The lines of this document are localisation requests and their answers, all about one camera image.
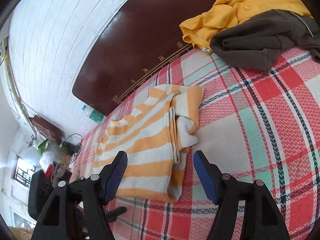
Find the orange white striped garment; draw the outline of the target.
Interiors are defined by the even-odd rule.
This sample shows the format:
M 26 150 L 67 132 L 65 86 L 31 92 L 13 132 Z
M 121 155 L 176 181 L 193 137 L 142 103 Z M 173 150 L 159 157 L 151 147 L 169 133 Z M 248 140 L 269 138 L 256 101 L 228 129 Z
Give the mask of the orange white striped garment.
M 127 168 L 117 196 L 175 203 L 182 184 L 189 147 L 197 143 L 201 86 L 163 84 L 118 121 L 111 120 L 95 147 L 93 173 L 127 153 Z

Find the plastic water bottle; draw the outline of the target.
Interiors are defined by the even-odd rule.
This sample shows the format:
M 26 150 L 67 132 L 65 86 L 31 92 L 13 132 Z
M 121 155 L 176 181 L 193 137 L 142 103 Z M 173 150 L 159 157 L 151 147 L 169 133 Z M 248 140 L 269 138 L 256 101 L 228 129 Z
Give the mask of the plastic water bottle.
M 94 122 L 101 123 L 105 118 L 105 116 L 102 113 L 100 113 L 96 109 L 93 109 L 89 105 L 84 105 L 82 107 L 82 110 L 86 113 L 87 117 L 93 120 Z

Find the red plaid bed sheet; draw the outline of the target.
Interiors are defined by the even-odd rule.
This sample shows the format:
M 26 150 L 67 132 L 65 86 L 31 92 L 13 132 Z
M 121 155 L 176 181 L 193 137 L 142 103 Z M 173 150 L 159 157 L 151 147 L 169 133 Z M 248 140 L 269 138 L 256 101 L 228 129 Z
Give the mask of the red plaid bed sheet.
M 187 155 L 175 204 L 117 198 L 127 212 L 113 224 L 116 239 L 205 239 L 217 207 L 193 168 L 193 152 L 236 179 L 262 180 L 292 239 L 305 239 L 319 218 L 319 64 L 292 48 L 268 73 L 234 68 L 215 54 L 192 50 L 163 68 L 109 115 L 118 120 L 156 85 L 202 86 L 199 142 Z

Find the dark brown headboard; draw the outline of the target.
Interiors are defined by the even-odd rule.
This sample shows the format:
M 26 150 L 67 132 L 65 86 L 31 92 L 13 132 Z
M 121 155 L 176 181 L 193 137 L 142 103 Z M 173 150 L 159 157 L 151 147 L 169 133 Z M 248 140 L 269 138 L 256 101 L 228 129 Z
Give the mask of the dark brown headboard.
M 186 53 L 180 24 L 216 0 L 128 0 L 101 33 L 72 92 L 104 115 Z

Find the dark brown fleece garment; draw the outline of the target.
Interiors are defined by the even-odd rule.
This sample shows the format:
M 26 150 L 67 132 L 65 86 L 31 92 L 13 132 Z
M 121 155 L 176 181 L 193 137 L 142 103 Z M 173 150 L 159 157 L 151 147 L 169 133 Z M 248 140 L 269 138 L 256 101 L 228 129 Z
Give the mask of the dark brown fleece garment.
M 214 35 L 209 45 L 228 65 L 269 72 L 281 52 L 293 47 L 310 51 L 319 63 L 319 26 L 308 16 L 269 10 Z

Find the yellow garment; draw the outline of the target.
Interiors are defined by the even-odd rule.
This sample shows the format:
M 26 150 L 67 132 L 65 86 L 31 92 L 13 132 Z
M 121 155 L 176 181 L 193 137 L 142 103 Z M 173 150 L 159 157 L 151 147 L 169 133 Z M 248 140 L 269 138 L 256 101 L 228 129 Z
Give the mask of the yellow garment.
M 211 53 L 209 43 L 214 35 L 272 9 L 312 17 L 300 0 L 216 0 L 210 10 L 180 24 L 182 39 Z

